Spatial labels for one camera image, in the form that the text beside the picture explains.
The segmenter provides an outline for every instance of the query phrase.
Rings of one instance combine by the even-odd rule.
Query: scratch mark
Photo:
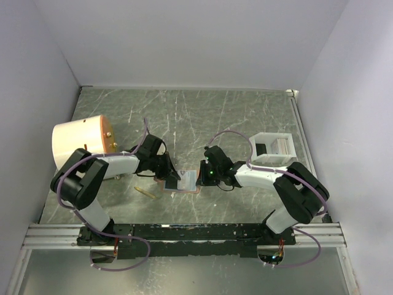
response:
[[[134,107],[134,106],[131,107],[130,117],[128,118],[128,123],[131,122],[131,116],[133,115],[133,107]]]
[[[103,91],[101,92],[101,94],[99,95],[99,97],[98,97],[95,101],[98,101],[98,100],[101,98],[101,96],[103,95],[104,91],[105,91],[105,90],[103,90]],[[88,118],[90,118],[90,116],[96,111],[96,109],[98,108],[98,106],[99,106],[102,102],[103,102],[103,99],[99,101],[99,103],[96,105],[95,109],[90,113],[90,115],[88,115]]]

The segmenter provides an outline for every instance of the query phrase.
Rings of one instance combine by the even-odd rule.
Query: cable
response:
[[[145,127],[144,127],[144,133],[143,133],[143,136],[142,136],[142,140],[138,143],[138,145],[135,147],[135,149],[134,149],[132,152],[130,152],[130,153],[128,153],[128,152],[114,152],[114,153],[111,153],[111,154],[94,154],[94,155],[90,155],[90,156],[88,156],[88,157],[86,157],[86,158],[80,160],[79,162],[75,163],[69,170],[67,170],[66,173],[60,178],[60,181],[59,181],[59,183],[58,183],[58,185],[57,185],[56,196],[57,196],[57,201],[58,201],[59,205],[60,205],[61,207],[63,207],[63,208],[72,210],[72,211],[75,213],[75,215],[76,215],[76,216],[77,216],[77,217],[78,217],[78,218],[79,218],[79,219],[80,219],[80,220],[81,220],[81,221],[82,221],[91,231],[93,231],[93,232],[95,232],[95,233],[97,233],[97,234],[99,234],[99,235],[103,235],[103,236],[105,236],[105,237],[110,237],[110,238],[125,238],[125,239],[129,239],[129,240],[139,240],[139,241],[141,241],[141,242],[144,242],[144,243],[146,244],[146,246],[147,246],[147,254],[146,254],[146,256],[145,256],[141,261],[139,261],[138,263],[136,263],[136,264],[134,264],[134,265],[131,265],[131,266],[129,266],[129,267],[125,267],[125,268],[122,268],[122,269],[107,269],[107,268],[105,268],[105,267],[98,267],[97,265],[95,265],[95,264],[93,263],[93,259],[92,259],[91,253],[90,253],[90,262],[91,262],[91,266],[94,267],[94,268],[96,268],[96,269],[98,269],[98,270],[105,270],[105,271],[108,271],[108,272],[121,272],[121,271],[124,271],[124,270],[134,269],[135,267],[138,267],[138,266],[140,266],[142,263],[146,262],[146,261],[147,261],[147,258],[149,258],[150,251],[151,251],[151,249],[150,249],[150,244],[149,244],[149,242],[148,242],[147,240],[145,240],[144,238],[141,238],[141,237],[128,236],[128,235],[107,234],[107,233],[105,233],[105,232],[101,232],[101,231],[98,230],[98,229],[95,229],[92,225],[90,225],[90,224],[82,217],[82,215],[79,214],[79,212],[78,212],[74,207],[72,207],[72,206],[67,206],[66,204],[63,203],[63,200],[61,199],[61,194],[60,194],[60,192],[61,192],[61,186],[63,185],[65,179],[71,174],[71,172],[73,172],[79,165],[82,165],[83,163],[85,163],[85,162],[87,162],[87,161],[89,161],[89,160],[91,160],[91,159],[98,158],[98,157],[114,157],[114,156],[117,156],[117,155],[131,156],[131,155],[135,154],[135,153],[138,151],[139,147],[142,145],[142,143],[143,143],[143,141],[145,140],[147,134],[150,134],[149,128],[147,127],[147,119],[146,119],[146,118],[144,118],[144,125],[145,125]]]
[[[304,231],[302,231],[300,229],[297,229],[296,227],[293,227],[293,226],[292,226],[292,229],[296,230],[297,232],[302,233],[303,235],[306,235],[309,238],[312,238],[314,240],[314,242],[316,242],[316,244],[318,246],[317,254],[315,254],[315,256],[313,258],[311,258],[311,259],[309,259],[309,260],[307,260],[305,262],[301,262],[301,263],[285,264],[285,265],[280,265],[280,264],[279,265],[273,265],[273,264],[270,264],[270,263],[266,263],[266,264],[263,263],[263,265],[269,265],[269,266],[272,266],[272,267],[279,267],[280,269],[291,269],[291,268],[294,268],[294,267],[305,266],[306,264],[312,263],[319,257],[319,255],[321,255],[321,252],[322,252],[321,244],[318,242],[318,240],[313,235],[310,235],[309,233],[304,232]]]
[[[222,190],[222,191],[224,191],[224,192],[231,192],[231,191],[233,191],[234,189],[235,189],[235,187],[234,186],[232,186],[232,188],[231,189],[223,189],[222,187],[220,187],[220,185],[219,184],[217,184],[217,187],[220,189],[220,190]]]
[[[136,176],[139,176],[139,177],[155,177],[155,174],[152,174],[152,175],[143,175],[143,174],[137,174],[137,173],[136,173]]]
[[[246,160],[246,165],[247,165],[248,168],[250,168],[251,170],[257,170],[257,171],[265,171],[265,172],[273,172],[273,173],[277,173],[277,172],[278,172],[278,173],[287,175],[287,176],[289,176],[289,177],[291,177],[291,178],[293,178],[293,179],[296,179],[297,181],[299,181],[300,183],[302,183],[305,187],[307,187],[309,190],[311,190],[311,191],[319,198],[319,200],[321,201],[321,203],[322,203],[324,209],[323,209],[321,212],[317,213],[317,216],[322,215],[322,214],[325,214],[325,213],[327,212],[327,204],[326,204],[326,201],[325,201],[325,199],[323,198],[323,196],[322,196],[315,188],[313,188],[309,183],[307,183],[306,181],[304,181],[304,180],[301,179],[300,177],[294,175],[293,173],[290,173],[290,172],[284,171],[284,170],[280,170],[280,169],[262,168],[262,167],[252,166],[252,165],[251,165],[251,157],[252,157],[252,154],[254,153],[254,147],[252,146],[252,143],[251,143],[250,139],[249,139],[246,135],[244,135],[243,133],[238,132],[238,131],[234,131],[234,130],[223,130],[223,131],[217,133],[216,135],[214,135],[214,136],[210,139],[210,141],[209,141],[209,143],[208,143],[208,146],[210,146],[210,144],[211,144],[218,136],[220,136],[220,135],[223,134],[223,133],[235,133],[235,134],[237,134],[237,135],[242,136],[243,138],[245,138],[245,139],[247,140],[247,142],[248,142],[249,145],[250,145],[250,149],[251,149],[250,156],[249,156],[249,157],[247,158],[247,160]],[[317,246],[318,246],[318,252],[317,252],[317,254],[316,254],[313,258],[311,258],[310,260],[307,260],[307,261],[305,261],[305,262],[298,263],[298,264],[289,264],[289,265],[282,265],[282,266],[281,266],[281,265],[273,265],[273,264],[269,264],[269,263],[267,263],[267,262],[264,262],[264,263],[263,263],[264,266],[268,264],[268,265],[270,265],[270,266],[272,266],[272,267],[279,267],[279,268],[299,267],[299,266],[304,266],[304,265],[306,265],[306,264],[309,264],[309,263],[315,261],[315,260],[319,257],[319,255],[321,255],[321,251],[322,251],[321,244],[318,242],[318,240],[317,240],[315,237],[313,237],[313,236],[310,235],[309,233],[304,232],[304,231],[302,231],[302,230],[300,230],[300,229],[296,229],[296,228],[294,228],[293,226],[292,226],[292,229],[293,229],[293,230],[296,230],[297,232],[301,232],[302,234],[307,235],[308,237],[312,238],[312,239],[317,243]]]

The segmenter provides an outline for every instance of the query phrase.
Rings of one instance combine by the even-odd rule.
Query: white wall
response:
[[[299,89],[348,0],[35,0],[82,85]]]
[[[0,2],[0,294],[55,171],[52,128],[78,86],[32,0]]]
[[[393,289],[393,1],[350,1],[300,91],[363,294]]]

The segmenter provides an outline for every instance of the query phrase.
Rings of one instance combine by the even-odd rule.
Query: gray marble table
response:
[[[83,88],[73,120],[104,114],[114,128],[119,150],[140,140],[143,117],[153,135],[163,138],[177,169],[199,168],[206,143],[218,131],[234,129],[291,133],[297,160],[306,165],[293,109],[285,92],[226,90],[107,90]],[[245,160],[248,143],[224,134],[216,141],[233,161]],[[160,198],[152,200],[134,190],[141,187]],[[247,187],[224,192],[202,187],[198,194],[162,193],[151,178],[126,175],[105,180],[98,193],[103,208],[120,223],[261,222],[281,201],[275,192]],[[41,223],[80,221],[59,208],[49,193]]]

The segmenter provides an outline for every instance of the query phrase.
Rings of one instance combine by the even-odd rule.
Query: black metal bar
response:
[[[115,224],[118,235],[134,235],[150,242],[150,256],[236,255],[257,257],[258,245],[294,245],[292,229],[272,236],[261,224]],[[132,239],[120,239],[118,259],[146,255],[146,245]],[[103,244],[99,236],[86,227],[80,230],[79,246],[114,245],[114,239]]]

